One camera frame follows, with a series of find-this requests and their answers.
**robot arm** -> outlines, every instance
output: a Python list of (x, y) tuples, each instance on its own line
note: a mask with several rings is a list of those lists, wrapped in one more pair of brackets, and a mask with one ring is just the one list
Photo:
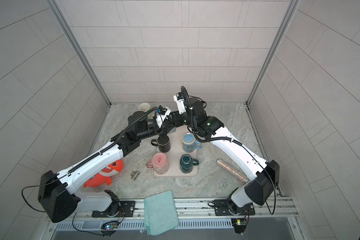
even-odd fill
[[(187, 125), (200, 141), (211, 141), (230, 156), (251, 180), (235, 190), (228, 198), (228, 207), (234, 213), (244, 205), (255, 202), (263, 205), (279, 181), (279, 166), (267, 162), (243, 146), (216, 117), (207, 116), (199, 99), (189, 98), (183, 91), (174, 96), (179, 111), (159, 106), (148, 112), (135, 112), (129, 116), (128, 127), (114, 136), (101, 149), (77, 164), (57, 174), (43, 174), (38, 200), (52, 222), (59, 222), (74, 212), (115, 211), (112, 207), (117, 197), (111, 191), (103, 193), (78, 192), (78, 189), (93, 175), (139, 147), (141, 140), (166, 135), (174, 127)], [(155, 121), (148, 124), (147, 116), (155, 111)]]

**blue mug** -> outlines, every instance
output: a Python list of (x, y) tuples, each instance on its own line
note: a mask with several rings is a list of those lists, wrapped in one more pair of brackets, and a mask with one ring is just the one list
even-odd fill
[(184, 152), (190, 153), (202, 148), (202, 143), (197, 141), (192, 133), (184, 134), (181, 140)]

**ventilation grille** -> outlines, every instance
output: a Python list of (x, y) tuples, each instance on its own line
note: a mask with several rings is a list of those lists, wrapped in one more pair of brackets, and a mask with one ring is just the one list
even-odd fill
[[(83, 228), (84, 223), (88, 221), (75, 221), (74, 225), (77, 229), (85, 231), (98, 231), (106, 220), (98, 221), (98, 228)], [(124, 220), (118, 230), (141, 230), (144, 228), (144, 219)], [(179, 219), (179, 225), (175, 229), (202, 229), (202, 228), (233, 228), (230, 218), (208, 218), (208, 219)], [(62, 221), (56, 225), (55, 231), (75, 231), (70, 221)]]

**dark green mug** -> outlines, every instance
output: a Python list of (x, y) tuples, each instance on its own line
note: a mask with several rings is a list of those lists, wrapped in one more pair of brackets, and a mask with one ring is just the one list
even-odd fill
[(183, 173), (192, 172), (193, 166), (199, 165), (199, 161), (197, 159), (193, 159), (189, 154), (184, 154), (180, 158), (180, 170)]

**mounting plate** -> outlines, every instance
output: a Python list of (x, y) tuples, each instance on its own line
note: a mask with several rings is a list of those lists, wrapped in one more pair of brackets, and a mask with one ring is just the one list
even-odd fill
[[(124, 209), (125, 216), (124, 217), (132, 217), (133, 211), (135, 210), (135, 201), (120, 201), (120, 206)], [(120, 211), (111, 217), (119, 217)], [(92, 217), (109, 217), (104, 212), (93, 211)]]
[[(244, 215), (247, 215), (247, 213), (244, 211), (238, 215), (232, 214), (228, 209), (226, 199), (216, 199), (216, 200), (213, 200), (213, 202), (215, 203), (215, 205), (226, 207), (226, 208), (217, 208), (217, 209), (215, 208), (216, 216), (244, 216)], [(247, 210), (247, 212), (249, 213), (250, 216), (255, 215), (254, 208), (251, 208), (251, 205), (253, 206), (252, 203), (244, 205), (244, 209)]]

